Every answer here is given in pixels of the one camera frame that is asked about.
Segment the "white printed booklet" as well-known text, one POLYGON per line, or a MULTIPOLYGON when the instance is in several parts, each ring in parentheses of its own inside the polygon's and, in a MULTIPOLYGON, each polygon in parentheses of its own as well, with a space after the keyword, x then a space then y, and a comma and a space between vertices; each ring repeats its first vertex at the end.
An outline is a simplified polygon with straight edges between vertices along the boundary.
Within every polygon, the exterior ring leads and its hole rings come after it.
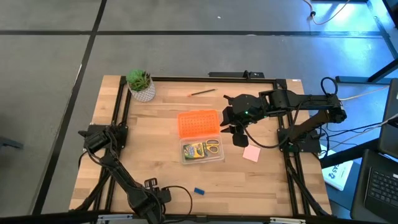
POLYGON ((343 191, 347 183, 353 161, 346 161, 342 164, 322 169, 324 181, 339 191, 343 191))

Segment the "pink sticky note pad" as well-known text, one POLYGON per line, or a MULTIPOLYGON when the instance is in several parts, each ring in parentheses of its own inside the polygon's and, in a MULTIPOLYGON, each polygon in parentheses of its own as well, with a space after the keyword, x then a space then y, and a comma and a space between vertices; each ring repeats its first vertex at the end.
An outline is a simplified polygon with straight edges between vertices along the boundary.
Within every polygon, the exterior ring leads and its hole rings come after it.
POLYGON ((261 148, 249 145, 244 148, 243 158, 253 162, 257 162, 259 159, 260 152, 261 148))

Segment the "succulent in white patterned pot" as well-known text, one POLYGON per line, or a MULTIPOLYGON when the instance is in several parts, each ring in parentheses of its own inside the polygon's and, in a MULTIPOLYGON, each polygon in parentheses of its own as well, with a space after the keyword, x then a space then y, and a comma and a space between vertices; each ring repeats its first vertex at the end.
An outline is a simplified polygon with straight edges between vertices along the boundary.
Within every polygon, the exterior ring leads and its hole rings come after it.
POLYGON ((128 88, 132 96, 140 102, 151 101, 155 97, 155 85, 153 79, 145 70, 131 70, 126 76, 128 88))

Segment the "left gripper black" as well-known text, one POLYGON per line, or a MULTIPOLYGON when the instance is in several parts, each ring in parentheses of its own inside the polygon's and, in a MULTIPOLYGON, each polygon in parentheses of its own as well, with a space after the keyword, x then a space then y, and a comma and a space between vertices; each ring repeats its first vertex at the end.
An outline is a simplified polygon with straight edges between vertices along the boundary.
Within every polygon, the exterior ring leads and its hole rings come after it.
MULTIPOLYGON (((146 189, 156 189, 157 179, 151 178, 144 181, 146 189)), ((151 192, 144 189, 129 189, 129 206, 139 218, 145 218, 148 223, 162 223, 162 206, 159 199, 151 192)))

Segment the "clear plastic pencil box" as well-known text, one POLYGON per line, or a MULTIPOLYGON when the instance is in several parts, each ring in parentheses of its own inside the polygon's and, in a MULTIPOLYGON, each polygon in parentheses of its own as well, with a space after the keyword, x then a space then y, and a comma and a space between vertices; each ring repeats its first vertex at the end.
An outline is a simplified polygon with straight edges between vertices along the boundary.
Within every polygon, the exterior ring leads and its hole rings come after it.
POLYGON ((181 163, 184 165, 190 165, 190 164, 202 164, 202 163, 207 163, 207 162, 216 162, 216 161, 223 161, 224 160, 224 152, 223 152, 223 144, 221 141, 221 136, 219 134, 216 135, 207 135, 207 136, 200 136, 200 137, 194 137, 194 138, 183 138, 180 140, 180 160, 181 163), (219 152, 216 154, 213 154, 209 151, 208 152, 208 157, 204 159, 192 159, 188 160, 184 158, 183 155, 183 146, 186 144, 192 144, 196 142, 206 142, 206 140, 209 139, 217 139, 220 142, 219 145, 219 152))

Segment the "orange perforated box lid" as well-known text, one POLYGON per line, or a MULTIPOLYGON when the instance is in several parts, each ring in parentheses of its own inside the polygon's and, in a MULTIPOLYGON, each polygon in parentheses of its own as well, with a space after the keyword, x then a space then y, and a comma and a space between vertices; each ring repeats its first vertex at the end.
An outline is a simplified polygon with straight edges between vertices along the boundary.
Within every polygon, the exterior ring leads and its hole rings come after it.
POLYGON ((216 135, 220 132, 219 116, 216 110, 196 110, 177 116, 180 138, 194 138, 216 135))

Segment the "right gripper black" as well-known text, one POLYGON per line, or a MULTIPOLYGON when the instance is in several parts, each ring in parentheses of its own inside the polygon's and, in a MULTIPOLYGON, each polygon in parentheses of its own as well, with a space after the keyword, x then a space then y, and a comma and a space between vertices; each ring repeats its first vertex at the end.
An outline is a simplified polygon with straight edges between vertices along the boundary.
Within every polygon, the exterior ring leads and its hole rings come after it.
POLYGON ((228 126, 231 134, 238 134, 239 127, 247 127, 257 123, 269 115, 264 110, 262 100, 253 95, 241 94, 236 97, 223 96, 228 101, 228 106, 222 111, 223 120, 220 126, 228 126))

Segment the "black mounting bar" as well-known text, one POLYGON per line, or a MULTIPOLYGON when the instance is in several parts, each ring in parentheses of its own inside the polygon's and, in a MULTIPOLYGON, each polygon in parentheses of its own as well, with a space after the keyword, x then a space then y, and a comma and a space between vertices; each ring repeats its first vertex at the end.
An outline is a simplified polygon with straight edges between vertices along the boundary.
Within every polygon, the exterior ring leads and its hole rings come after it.
POLYGON ((226 77, 226 78, 265 78, 262 72, 209 72, 209 77, 226 77))

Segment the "black aluminium table frame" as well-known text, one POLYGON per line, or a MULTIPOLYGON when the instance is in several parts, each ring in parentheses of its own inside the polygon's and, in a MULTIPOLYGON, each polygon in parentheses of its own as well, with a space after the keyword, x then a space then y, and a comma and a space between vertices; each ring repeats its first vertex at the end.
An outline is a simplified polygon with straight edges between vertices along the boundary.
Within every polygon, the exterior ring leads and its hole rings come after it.
MULTIPOLYGON (((132 177, 143 183, 155 177, 161 187, 170 186, 172 200, 166 204, 169 218, 218 215, 246 220, 249 217, 290 217, 305 213, 297 187, 289 188, 283 154, 276 148, 261 149, 253 162, 243 158, 243 148, 221 134, 224 160, 184 165, 180 160, 177 127, 179 113, 191 110, 222 110, 227 96, 257 95, 271 90, 274 80, 209 77, 157 77, 155 98, 141 103, 118 93, 119 77, 106 75, 97 98, 93 122, 109 124, 118 106, 117 122, 128 127, 121 162, 132 177), (188 97, 190 93, 216 88, 216 91, 188 97), (194 192, 197 187, 204 195, 194 192)), ((277 118, 250 125, 252 137, 266 146, 277 143, 277 118)))

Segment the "black laptop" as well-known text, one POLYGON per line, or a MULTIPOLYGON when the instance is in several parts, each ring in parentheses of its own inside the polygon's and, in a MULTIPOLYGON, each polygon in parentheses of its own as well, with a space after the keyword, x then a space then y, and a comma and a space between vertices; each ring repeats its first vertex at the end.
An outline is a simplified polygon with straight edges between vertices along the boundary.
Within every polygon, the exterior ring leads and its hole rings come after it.
POLYGON ((376 148, 363 154, 351 218, 398 224, 398 78, 389 87, 384 121, 376 148))

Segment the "silver bracket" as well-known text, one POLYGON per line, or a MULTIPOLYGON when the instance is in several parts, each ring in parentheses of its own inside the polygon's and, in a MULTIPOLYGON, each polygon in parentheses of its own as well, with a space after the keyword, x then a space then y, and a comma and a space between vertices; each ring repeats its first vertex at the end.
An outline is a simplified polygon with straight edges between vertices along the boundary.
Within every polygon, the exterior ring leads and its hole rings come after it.
POLYGON ((296 218, 270 217, 269 224, 306 224, 306 220, 296 218))
POLYGON ((133 218, 134 215, 131 213, 99 215, 96 224, 109 224, 110 221, 132 220, 133 218))

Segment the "black pencil orange eraser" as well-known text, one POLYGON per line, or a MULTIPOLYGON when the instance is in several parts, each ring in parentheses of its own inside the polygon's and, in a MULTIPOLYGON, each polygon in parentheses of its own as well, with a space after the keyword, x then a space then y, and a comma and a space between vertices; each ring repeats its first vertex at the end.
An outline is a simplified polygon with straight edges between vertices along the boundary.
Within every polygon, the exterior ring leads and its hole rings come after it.
POLYGON ((187 96, 188 96, 188 97, 191 97, 191 96, 195 96, 195 95, 201 95, 201 94, 209 93, 209 92, 216 91, 216 90, 217 90, 217 89, 214 88, 214 89, 210 89, 210 90, 199 91, 199 92, 196 92, 196 93, 190 93, 190 94, 188 94, 187 96))

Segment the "crayon box green yellow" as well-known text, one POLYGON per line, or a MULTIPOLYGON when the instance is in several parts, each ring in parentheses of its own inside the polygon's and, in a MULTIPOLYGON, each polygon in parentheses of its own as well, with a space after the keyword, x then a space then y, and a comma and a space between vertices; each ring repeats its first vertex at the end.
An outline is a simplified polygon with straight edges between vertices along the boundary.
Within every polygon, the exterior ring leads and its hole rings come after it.
POLYGON ((196 142, 183 146, 183 155, 185 159, 204 159, 208 157, 207 147, 204 142, 196 142))

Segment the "yellow handled scissors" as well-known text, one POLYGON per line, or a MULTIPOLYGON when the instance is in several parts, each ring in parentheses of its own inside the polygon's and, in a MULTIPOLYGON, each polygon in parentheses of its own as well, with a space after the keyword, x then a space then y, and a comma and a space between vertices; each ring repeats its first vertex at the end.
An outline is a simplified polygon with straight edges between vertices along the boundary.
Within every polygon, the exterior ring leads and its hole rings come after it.
POLYGON ((219 152, 220 142, 217 139, 209 139, 205 142, 205 148, 207 151, 216 154, 219 152))

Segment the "black desk leg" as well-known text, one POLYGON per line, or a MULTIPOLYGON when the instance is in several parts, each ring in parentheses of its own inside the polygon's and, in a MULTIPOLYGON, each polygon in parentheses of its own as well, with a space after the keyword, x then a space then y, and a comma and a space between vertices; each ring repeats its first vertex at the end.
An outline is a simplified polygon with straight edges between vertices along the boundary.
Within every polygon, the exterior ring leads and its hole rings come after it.
POLYGON ((387 76, 398 70, 398 58, 387 64, 370 77, 337 76, 337 83, 388 85, 392 81, 387 76))

